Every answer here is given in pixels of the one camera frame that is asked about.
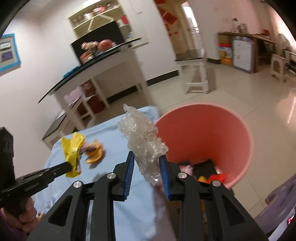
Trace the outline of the person's left hand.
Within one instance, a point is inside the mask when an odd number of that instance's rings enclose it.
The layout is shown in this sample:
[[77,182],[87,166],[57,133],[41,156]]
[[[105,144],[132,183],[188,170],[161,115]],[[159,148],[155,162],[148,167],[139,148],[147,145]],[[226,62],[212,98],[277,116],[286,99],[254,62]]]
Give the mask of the person's left hand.
[[18,217],[15,218],[7,210],[1,208],[1,214],[4,218],[4,221],[13,228],[18,228],[19,230],[24,231],[25,233],[30,233],[34,230],[36,225],[39,223],[37,219],[37,211],[34,208],[34,201],[30,197],[27,199],[25,204],[25,210]]

